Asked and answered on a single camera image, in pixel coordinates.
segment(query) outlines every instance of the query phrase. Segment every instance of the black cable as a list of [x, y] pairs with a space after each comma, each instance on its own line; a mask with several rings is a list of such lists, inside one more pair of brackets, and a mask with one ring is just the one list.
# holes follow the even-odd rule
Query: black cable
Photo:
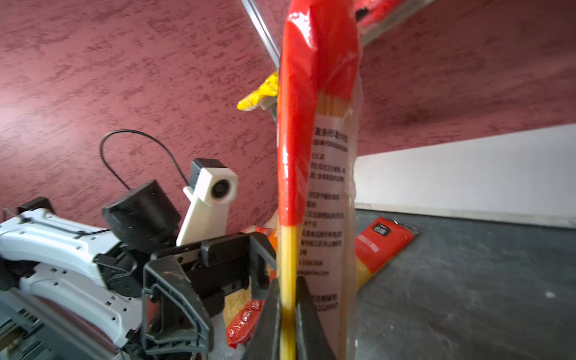
[[94, 232], [86, 232], [84, 230], [76, 230], [76, 231], [68, 230], [65, 228], [61, 228], [60, 226], [52, 225], [51, 223], [45, 223], [42, 221], [34, 220], [33, 218], [27, 218], [26, 216], [24, 216], [22, 214], [16, 214], [14, 211], [10, 210], [7, 207], [3, 208], [3, 211], [4, 211], [4, 213], [9, 213], [10, 215], [12, 215], [14, 217], [19, 218], [23, 222], [31, 222], [31, 223], [36, 223], [38, 225], [47, 226], [49, 228], [60, 230], [60, 231], [63, 231], [65, 233], [68, 233], [68, 234], [74, 234], [74, 235], [78, 236], [78, 238], [81, 238], [82, 236], [96, 235], [96, 234], [101, 234], [101, 233], [110, 231], [110, 229], [102, 229], [102, 230], [98, 230], [98, 231], [94, 231]]
[[104, 135], [104, 137], [102, 138], [102, 141], [100, 141], [100, 158], [102, 159], [102, 162], [104, 163], [104, 165], [106, 165], [106, 167], [108, 168], [108, 170], [110, 170], [110, 172], [116, 176], [116, 178], [118, 180], [120, 180], [120, 182], [128, 189], [130, 190], [130, 187], [128, 186], [128, 184], [126, 184], [124, 182], [124, 180], [122, 180], [120, 178], [120, 176], [118, 176], [118, 174], [112, 169], [112, 167], [110, 166], [110, 164], [106, 161], [106, 159], [104, 158], [104, 143], [106, 142], [106, 140], [111, 137], [114, 134], [120, 134], [122, 132], [130, 132], [132, 134], [138, 134], [138, 135], [142, 135], [143, 137], [147, 137], [150, 140], [152, 140], [153, 142], [157, 143], [158, 145], [162, 146], [162, 148], [164, 149], [164, 151], [166, 151], [166, 153], [168, 154], [168, 156], [170, 157], [170, 159], [172, 159], [172, 162], [174, 163], [174, 166], [176, 167], [176, 169], [178, 170], [178, 172], [180, 173], [180, 176], [182, 177], [182, 179], [184, 180], [184, 182], [186, 183], [186, 186], [189, 186], [188, 184], [188, 180], [186, 180], [186, 177], [184, 176], [184, 173], [182, 172], [182, 170], [180, 169], [180, 167], [178, 166], [178, 163], [176, 162], [176, 159], [174, 159], [174, 156], [172, 156], [172, 153], [170, 152], [170, 150], [168, 150], [168, 148], [166, 148], [166, 146], [164, 146], [163, 143], [161, 143], [159, 140], [155, 139], [154, 137], [146, 134], [145, 132], [141, 132], [138, 130], [129, 130], [129, 129], [123, 129], [123, 130], [115, 130], [112, 132], [107, 133], [106, 135]]

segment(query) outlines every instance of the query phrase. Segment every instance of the camera lens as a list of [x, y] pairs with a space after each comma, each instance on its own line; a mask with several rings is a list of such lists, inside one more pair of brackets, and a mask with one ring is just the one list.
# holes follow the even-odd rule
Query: camera lens
[[212, 187], [212, 196], [219, 199], [228, 194], [228, 190], [230, 190], [230, 182], [228, 180], [220, 180]]

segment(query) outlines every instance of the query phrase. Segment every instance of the pink textured surface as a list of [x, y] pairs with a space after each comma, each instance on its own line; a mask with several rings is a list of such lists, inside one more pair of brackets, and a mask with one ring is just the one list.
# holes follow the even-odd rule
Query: pink textured surface
[[[0, 33], [1, 206], [44, 195], [59, 215], [105, 226], [102, 206], [125, 189], [98, 143], [133, 128], [186, 174], [211, 157], [239, 175], [229, 231], [276, 208], [274, 124], [235, 109], [274, 69], [240, 1], [2, 0]], [[183, 181], [158, 145], [114, 135], [106, 154], [133, 187], [156, 178], [184, 214]]]
[[[276, 39], [289, 0], [257, 0]], [[358, 154], [576, 122], [576, 2], [437, 0], [364, 49]]]

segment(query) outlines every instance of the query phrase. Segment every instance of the maroon textured wall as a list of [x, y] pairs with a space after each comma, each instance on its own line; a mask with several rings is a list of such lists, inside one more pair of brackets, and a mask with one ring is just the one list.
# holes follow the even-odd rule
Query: maroon textured wall
[[[2, 0], [0, 206], [38, 195], [105, 226], [124, 192], [98, 157], [100, 138], [134, 128], [171, 149], [187, 174], [214, 157], [240, 177], [229, 230], [276, 208], [275, 127], [236, 102], [273, 71], [241, 2]], [[156, 144], [115, 135], [111, 164], [136, 187], [158, 179], [183, 214], [183, 182]]]
[[[290, 0], [257, 0], [281, 39]], [[364, 49], [359, 155], [576, 122], [576, 2], [436, 0]]]

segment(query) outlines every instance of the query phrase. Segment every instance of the black logo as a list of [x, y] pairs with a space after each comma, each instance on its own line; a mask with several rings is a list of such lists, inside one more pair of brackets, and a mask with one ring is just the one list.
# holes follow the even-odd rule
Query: black logo
[[374, 230], [375, 232], [377, 232], [378, 234], [380, 234], [382, 236], [388, 235], [391, 231], [389, 227], [384, 226], [381, 223], [377, 223], [376, 225], [374, 225], [372, 230]]

